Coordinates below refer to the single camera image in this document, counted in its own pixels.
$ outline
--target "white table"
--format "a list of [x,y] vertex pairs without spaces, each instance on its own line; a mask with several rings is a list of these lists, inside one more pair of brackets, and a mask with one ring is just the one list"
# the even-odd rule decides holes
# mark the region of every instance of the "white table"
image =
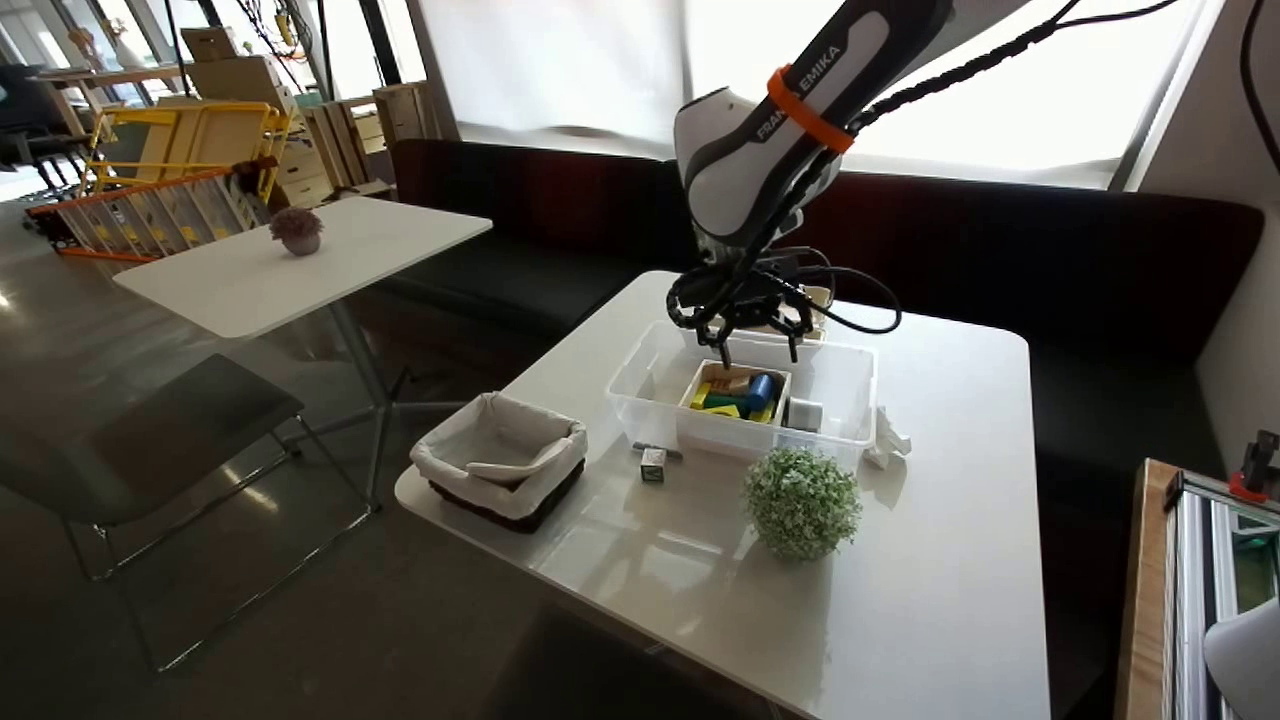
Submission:
[[315,255],[287,255],[267,227],[251,227],[179,255],[130,270],[116,278],[116,285],[201,324],[219,342],[251,342],[330,307],[374,400],[374,497],[388,418],[425,405],[397,405],[388,397],[370,346],[341,300],[480,237],[483,227],[492,227],[492,219],[363,196],[326,203],[315,207],[315,217],[326,223]]
[[639,484],[606,400],[669,285],[639,278],[510,383],[589,425],[589,468],[544,527],[445,505],[411,466],[397,501],[794,711],[1050,717],[1029,346],[929,315],[893,337],[828,328],[880,358],[880,405],[916,450],[901,472],[859,472],[853,543],[782,569],[747,527],[739,466],[686,455]]

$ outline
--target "green plant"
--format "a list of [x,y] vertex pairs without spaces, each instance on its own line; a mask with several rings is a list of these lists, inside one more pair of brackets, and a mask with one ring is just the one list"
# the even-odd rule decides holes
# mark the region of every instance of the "green plant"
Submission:
[[308,211],[308,207],[281,207],[281,211],[272,217],[272,237],[277,237],[281,244],[308,239],[308,237],[315,237],[322,227],[326,227],[322,217]]
[[855,533],[855,478],[828,455],[776,450],[747,478],[747,511],[771,557],[821,561]]

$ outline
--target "black robot arm segment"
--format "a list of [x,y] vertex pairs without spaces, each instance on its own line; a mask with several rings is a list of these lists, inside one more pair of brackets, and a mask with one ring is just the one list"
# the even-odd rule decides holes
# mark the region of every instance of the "black robot arm segment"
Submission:
[[714,263],[759,254],[838,171],[850,125],[943,29],[953,0],[850,0],[747,107],[727,90],[675,115],[675,159]]
[[768,81],[759,106],[727,90],[675,115],[675,164],[704,270],[675,280],[669,315],[700,346],[771,324],[794,346],[809,306],[759,254],[799,227],[799,207],[839,171],[853,125],[947,24],[953,0],[850,0]]

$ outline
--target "green bush ball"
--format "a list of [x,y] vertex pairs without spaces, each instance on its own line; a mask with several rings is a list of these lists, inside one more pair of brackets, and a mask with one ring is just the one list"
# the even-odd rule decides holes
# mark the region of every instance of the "green bush ball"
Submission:
[[776,450],[747,478],[747,511],[771,557],[813,563],[855,533],[855,478],[828,455]]

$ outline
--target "white wall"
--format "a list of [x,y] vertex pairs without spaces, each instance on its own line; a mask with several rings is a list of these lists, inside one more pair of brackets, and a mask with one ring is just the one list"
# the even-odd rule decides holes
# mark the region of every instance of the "white wall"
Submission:
[[[1268,164],[1237,78],[1254,0],[1227,0],[1139,193],[1244,199],[1268,211],[1265,244],[1200,353],[1200,390],[1226,466],[1255,428],[1280,434],[1280,171]],[[1255,29],[1255,90],[1280,133],[1280,0]]]

